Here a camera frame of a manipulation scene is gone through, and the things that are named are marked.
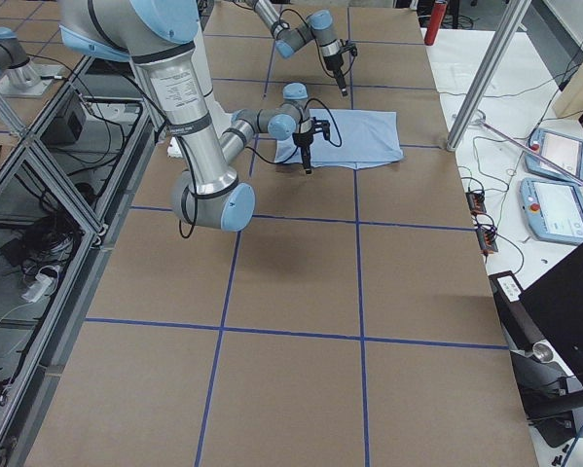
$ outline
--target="metal pole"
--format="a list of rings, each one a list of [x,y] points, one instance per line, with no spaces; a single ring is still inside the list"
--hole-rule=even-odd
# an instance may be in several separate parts
[[[10,132],[23,137],[25,135],[25,124],[18,117],[12,107],[8,105],[8,102],[0,94],[0,119],[8,127]]]
[[[473,84],[470,86],[464,98],[457,117],[455,117],[454,125],[447,139],[448,151],[455,151],[461,141],[530,3],[531,0],[512,0],[509,2],[507,10],[505,10],[505,14],[501,19],[501,23],[492,36],[492,41],[486,51],[486,55],[481,65],[479,65]]]
[[[557,165],[556,163],[549,161],[548,159],[546,159],[545,157],[537,154],[535,151],[533,151],[531,148],[529,148],[528,146],[519,143],[518,141],[516,141],[514,138],[510,138],[508,135],[506,135],[505,133],[503,133],[502,131],[496,129],[495,127],[487,124],[485,121],[481,121],[481,126],[483,126],[484,128],[489,129],[490,131],[496,133],[498,136],[500,136],[503,139],[506,139],[507,141],[509,141],[512,144],[515,144],[516,146],[518,146],[520,149],[522,149],[524,152],[526,152],[527,154],[530,154],[531,156],[533,156],[534,158],[538,159],[540,162],[546,163],[547,165],[550,165],[552,168],[554,168],[555,170],[557,170],[558,172],[560,172],[562,175],[565,175],[567,178],[569,178],[570,180],[572,180],[574,183],[576,183],[578,186],[583,187],[583,180],[580,179],[579,177],[577,177],[576,175],[568,172],[567,170],[565,170],[563,167]]]

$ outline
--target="light blue cloth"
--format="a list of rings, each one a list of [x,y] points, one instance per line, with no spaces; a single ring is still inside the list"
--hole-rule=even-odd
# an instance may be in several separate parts
[[[385,165],[404,159],[397,136],[397,114],[368,110],[332,110],[341,135],[343,146],[335,148],[323,135],[316,134],[310,146],[313,167],[340,166],[367,168]],[[330,121],[323,109],[310,109],[310,114],[319,120]],[[330,139],[339,142],[339,135],[330,123]],[[275,161],[285,161],[296,150],[293,138],[278,141]],[[287,163],[302,163],[300,151]]]

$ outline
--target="robotic arm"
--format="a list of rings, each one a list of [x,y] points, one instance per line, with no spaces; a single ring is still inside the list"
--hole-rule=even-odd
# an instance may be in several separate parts
[[[4,71],[10,84],[20,90],[32,88],[41,80],[17,35],[7,27],[0,27],[0,76]]]
[[[306,134],[303,139],[310,140],[308,134],[316,132],[317,123],[306,108],[306,88],[287,86],[284,103],[277,109],[238,112],[231,127],[218,138],[200,87],[199,77],[208,80],[208,70],[196,70],[192,63],[200,33],[195,1],[60,3],[64,44],[82,54],[130,61],[135,75],[146,84],[144,88],[152,90],[152,97],[164,110],[169,131],[190,168],[174,186],[174,213],[192,225],[233,232],[245,228],[254,210],[254,192],[239,183],[229,163],[259,132],[268,131],[276,139]],[[304,153],[310,156],[308,147]]]
[[[245,3],[256,12],[270,30],[275,39],[275,47],[283,58],[292,56],[314,39],[319,48],[320,59],[323,57],[326,70],[332,72],[342,95],[347,95],[346,77],[341,71],[344,65],[343,54],[349,52],[352,57],[356,57],[358,51],[354,43],[339,40],[332,15],[328,10],[321,10],[310,15],[299,27],[291,29],[289,23],[282,19],[270,0],[246,0]]]

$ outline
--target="white table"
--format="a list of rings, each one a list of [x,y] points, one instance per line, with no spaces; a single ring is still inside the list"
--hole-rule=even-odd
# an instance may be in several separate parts
[[[449,127],[453,124],[454,115],[464,99],[463,95],[451,94],[468,91],[491,39],[492,32],[488,31],[441,29],[434,46],[427,48],[436,87],[438,91],[444,92],[441,95],[441,104]],[[537,124],[557,90],[555,81],[552,80],[552,76],[527,34],[517,33],[492,78],[486,95],[519,93],[545,82],[548,83],[539,89],[518,96],[484,98],[480,109],[485,112],[487,122],[512,137],[525,137]],[[552,108],[549,109],[546,117],[555,117]],[[543,122],[541,127],[583,139],[583,128],[576,120],[547,121]],[[510,143],[478,139],[476,142],[479,152],[478,165],[473,150],[473,138],[476,136],[500,139],[487,129],[472,126],[466,131],[457,148],[458,164],[468,167],[472,176],[479,179],[486,190],[504,189],[504,185],[500,182],[482,175],[479,166],[488,174],[508,180],[511,173],[509,170],[515,167],[521,151]],[[461,174],[469,176],[465,168],[461,170]],[[528,176],[531,174],[527,172],[525,162],[521,161],[505,199],[499,225],[499,233],[516,243],[525,255],[525,264],[517,276],[525,288],[574,249],[570,245],[539,241],[533,237],[522,211],[519,195],[520,181]],[[465,189],[468,185],[468,180],[464,180]],[[471,188],[479,187],[472,182]],[[502,198],[503,193],[500,192],[486,193],[486,208],[495,221],[499,219]],[[518,251],[501,238],[497,240],[497,246],[499,252],[488,257],[486,265],[488,274],[518,269],[521,262]],[[561,449],[549,448],[537,430],[531,428],[530,432],[540,466],[550,465],[556,455],[563,454]],[[583,467],[583,439],[578,442],[568,462],[568,467],[577,466]]]

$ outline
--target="metal frame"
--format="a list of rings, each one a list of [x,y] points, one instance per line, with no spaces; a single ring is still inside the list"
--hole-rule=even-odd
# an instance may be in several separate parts
[[[57,111],[72,96],[73,88],[81,89],[76,82],[83,83],[83,76],[91,63],[90,58],[80,61],[68,82],[57,90],[29,127],[0,94],[0,119],[19,140],[0,167],[0,198],[17,171],[24,163],[28,164],[47,188],[55,193],[83,232],[79,249],[49,305],[45,322],[15,382],[11,402],[0,418],[0,449],[8,452],[8,465],[22,465],[31,449],[55,393],[61,369],[72,350],[113,243],[126,218],[125,212],[152,154],[155,142],[151,119],[154,119],[156,126],[161,126],[159,117],[153,117],[155,111],[147,102],[129,99],[142,104],[142,114],[134,123],[134,132],[112,171],[105,193],[96,209],[92,209],[40,140],[40,135]]]

